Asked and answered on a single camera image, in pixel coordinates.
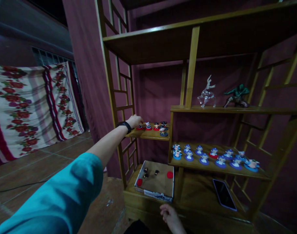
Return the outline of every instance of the striped fabric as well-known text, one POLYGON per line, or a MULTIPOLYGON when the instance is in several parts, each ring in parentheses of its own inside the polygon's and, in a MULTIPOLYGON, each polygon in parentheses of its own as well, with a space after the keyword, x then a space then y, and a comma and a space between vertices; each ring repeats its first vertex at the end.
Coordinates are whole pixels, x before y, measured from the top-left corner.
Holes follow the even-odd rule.
POLYGON ((84 132, 67 62, 0 66, 0 165, 84 132))

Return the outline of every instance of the teal sleeve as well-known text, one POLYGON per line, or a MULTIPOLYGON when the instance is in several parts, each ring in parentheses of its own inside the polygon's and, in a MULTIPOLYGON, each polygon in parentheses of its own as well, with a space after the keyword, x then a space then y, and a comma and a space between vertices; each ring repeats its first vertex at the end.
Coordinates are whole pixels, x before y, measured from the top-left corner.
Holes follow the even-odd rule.
POLYGON ((84 153, 43 184, 7 221, 0 233, 77 233, 99 195, 103 168, 84 153))

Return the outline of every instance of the black wire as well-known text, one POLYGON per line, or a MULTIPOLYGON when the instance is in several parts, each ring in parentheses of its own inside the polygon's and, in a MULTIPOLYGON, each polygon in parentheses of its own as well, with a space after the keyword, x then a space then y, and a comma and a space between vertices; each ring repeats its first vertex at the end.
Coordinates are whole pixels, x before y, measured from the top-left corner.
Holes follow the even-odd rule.
POLYGON ((44 183, 44 182, 47 182, 48 180, 44 180, 44 181, 40 181, 40 182, 36 182, 36 183, 31 183, 31 184, 25 184, 25 185, 21 185, 21 186, 18 186, 18 187, 15 187, 15 188, 10 188, 10 189, 6 189, 6 190, 1 190, 1 192, 7 192, 7 191, 10 191, 10 190, 14 190, 14 189, 18 189, 18 188, 21 188, 21 187, 24 187, 24 186, 28 186, 28 185, 34 185, 34 184, 40 184, 40 183, 44 183))

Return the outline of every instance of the green figurine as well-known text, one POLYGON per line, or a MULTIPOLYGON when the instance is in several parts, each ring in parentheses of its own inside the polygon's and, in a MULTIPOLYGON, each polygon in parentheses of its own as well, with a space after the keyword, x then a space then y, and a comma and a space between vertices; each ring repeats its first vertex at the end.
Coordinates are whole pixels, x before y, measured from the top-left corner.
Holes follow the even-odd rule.
POLYGON ((224 107, 227 107, 230 102, 234 102, 235 107, 249 107, 249 104, 244 101, 242 97, 246 94, 249 94, 249 90, 243 84, 240 84, 239 86, 237 86, 237 88, 231 90, 230 92, 224 93, 224 95, 230 94, 233 94, 233 96, 227 99, 224 107))

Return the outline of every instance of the smartphone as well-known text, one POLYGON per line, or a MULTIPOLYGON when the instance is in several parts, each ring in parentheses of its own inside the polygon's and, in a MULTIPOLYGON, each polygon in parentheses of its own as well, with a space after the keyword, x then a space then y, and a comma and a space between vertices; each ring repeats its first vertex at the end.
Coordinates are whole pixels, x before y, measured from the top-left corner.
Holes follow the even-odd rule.
POLYGON ((229 208, 233 211, 237 211, 236 206, 233 202, 231 194, 223 181, 213 179, 213 184, 216 189, 216 193, 218 195, 218 199, 220 204, 225 207, 229 208))

